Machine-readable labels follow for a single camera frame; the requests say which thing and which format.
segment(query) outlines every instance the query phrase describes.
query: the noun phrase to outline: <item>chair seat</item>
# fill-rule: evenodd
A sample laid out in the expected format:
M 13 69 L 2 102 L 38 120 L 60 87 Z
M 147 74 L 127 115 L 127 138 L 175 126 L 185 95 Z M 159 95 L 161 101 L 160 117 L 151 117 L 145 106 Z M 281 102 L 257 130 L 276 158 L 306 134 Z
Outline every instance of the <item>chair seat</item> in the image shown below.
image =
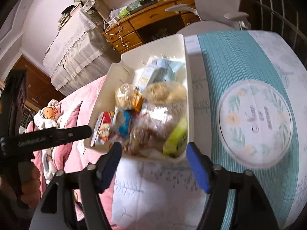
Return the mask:
M 217 30 L 235 30 L 235 29 L 220 22 L 201 21 L 201 22 L 194 22 L 184 27 L 183 29 L 179 30 L 177 33 L 182 34 L 183 36 L 189 36 L 194 34 L 209 33 Z

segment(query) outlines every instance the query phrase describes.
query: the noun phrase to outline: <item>bear face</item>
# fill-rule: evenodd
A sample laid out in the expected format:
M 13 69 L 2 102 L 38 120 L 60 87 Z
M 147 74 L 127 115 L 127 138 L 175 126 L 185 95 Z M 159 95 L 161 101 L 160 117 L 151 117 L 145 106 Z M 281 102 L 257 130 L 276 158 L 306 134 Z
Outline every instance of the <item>bear face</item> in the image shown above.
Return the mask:
M 53 107 L 46 107 L 43 109 L 42 114 L 46 118 L 49 118 L 53 121 L 56 121 L 56 114 L 58 113 L 58 110 Z

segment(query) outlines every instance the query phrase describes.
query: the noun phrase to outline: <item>wooden door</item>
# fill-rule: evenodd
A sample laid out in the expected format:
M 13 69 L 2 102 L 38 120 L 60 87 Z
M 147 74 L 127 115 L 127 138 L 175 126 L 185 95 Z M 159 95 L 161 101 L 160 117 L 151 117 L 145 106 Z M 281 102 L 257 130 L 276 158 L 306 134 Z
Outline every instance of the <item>wooden door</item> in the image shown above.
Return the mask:
M 52 99 L 62 100 L 65 96 L 51 84 L 51 79 L 40 69 L 21 56 L 13 69 L 27 70 L 28 101 L 38 108 L 47 106 Z

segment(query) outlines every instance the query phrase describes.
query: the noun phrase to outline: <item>white plastic bin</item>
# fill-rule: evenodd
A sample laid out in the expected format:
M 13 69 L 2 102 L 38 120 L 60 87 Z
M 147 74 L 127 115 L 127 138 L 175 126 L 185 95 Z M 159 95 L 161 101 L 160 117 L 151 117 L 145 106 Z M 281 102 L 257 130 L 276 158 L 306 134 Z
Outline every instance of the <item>white plastic bin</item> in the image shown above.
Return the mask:
M 122 54 L 119 63 L 113 63 L 108 71 L 107 77 L 98 94 L 95 106 L 92 111 L 88 125 L 94 129 L 99 113 L 104 111 L 113 111 L 115 108 L 115 91 L 123 83 L 136 84 L 144 64 L 147 63 L 151 56 L 165 56 L 176 58 L 186 63 L 186 66 L 177 72 L 176 80 L 186 86 L 188 91 L 187 108 L 188 108 L 188 142 L 194 140 L 194 109 L 193 109 L 193 91 L 191 82 L 191 73 L 188 58 L 185 55 L 185 41 L 183 35 L 175 34 L 162 39 L 139 46 Z M 91 148 L 91 138 L 84 140 L 84 146 Z M 106 153 L 109 151 L 110 143 L 103 145 L 95 145 L 92 149 Z M 139 161 L 162 161 L 176 163 L 185 158 L 185 151 L 177 158 L 167 158 L 164 160 L 156 160 L 143 158 L 139 156 L 130 156 L 123 154 L 123 157 L 139 160 Z

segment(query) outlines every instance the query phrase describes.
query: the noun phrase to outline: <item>pink bedsheet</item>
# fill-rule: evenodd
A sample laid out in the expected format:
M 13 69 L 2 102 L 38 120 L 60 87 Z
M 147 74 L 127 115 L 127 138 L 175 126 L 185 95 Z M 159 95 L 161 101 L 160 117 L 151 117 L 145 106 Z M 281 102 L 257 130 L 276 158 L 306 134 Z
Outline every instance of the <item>pink bedsheet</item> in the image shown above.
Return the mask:
M 88 85 L 81 87 L 77 91 L 73 92 L 66 98 L 64 98 L 61 103 L 61 108 L 65 112 L 72 104 L 79 103 L 81 101 L 82 105 L 80 107 L 80 112 L 77 120 L 77 126 L 86 125 L 89 122 L 90 116 L 92 114 L 93 107 L 95 105 L 97 96 L 100 92 L 100 88 L 105 80 L 105 77 L 101 77 Z M 100 153 L 87 149 L 84 155 L 81 155 L 77 149 L 78 142 L 74 142 L 70 155 L 66 161 L 64 170 L 66 173 L 75 172 L 84 169 L 89 162 L 96 163 L 98 158 L 101 156 Z M 114 179 L 111 182 L 110 188 L 108 188 L 99 197 L 102 202 L 103 209 L 111 225 L 111 213 L 112 213 L 112 202 L 113 202 L 113 191 L 114 191 Z M 80 200 L 80 193 L 77 191 L 78 200 Z M 112 226 L 113 229 L 120 229 L 117 226 Z

